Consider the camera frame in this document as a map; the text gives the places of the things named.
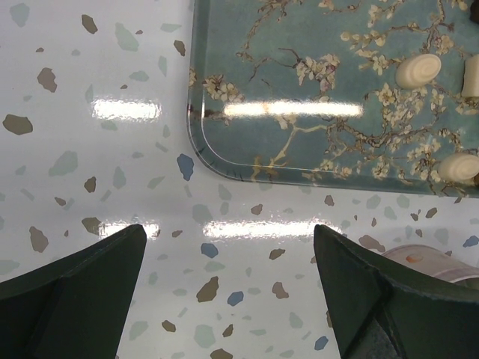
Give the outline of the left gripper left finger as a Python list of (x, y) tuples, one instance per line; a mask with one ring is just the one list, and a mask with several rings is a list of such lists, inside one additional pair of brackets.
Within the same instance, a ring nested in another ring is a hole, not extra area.
[(133, 224), (1, 283), (1, 357), (115, 358), (146, 244)]

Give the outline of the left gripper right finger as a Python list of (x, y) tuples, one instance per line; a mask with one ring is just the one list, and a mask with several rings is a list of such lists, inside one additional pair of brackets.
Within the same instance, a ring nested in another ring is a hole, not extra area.
[(478, 290), (375, 254), (326, 225), (314, 252), (342, 358), (477, 358)]

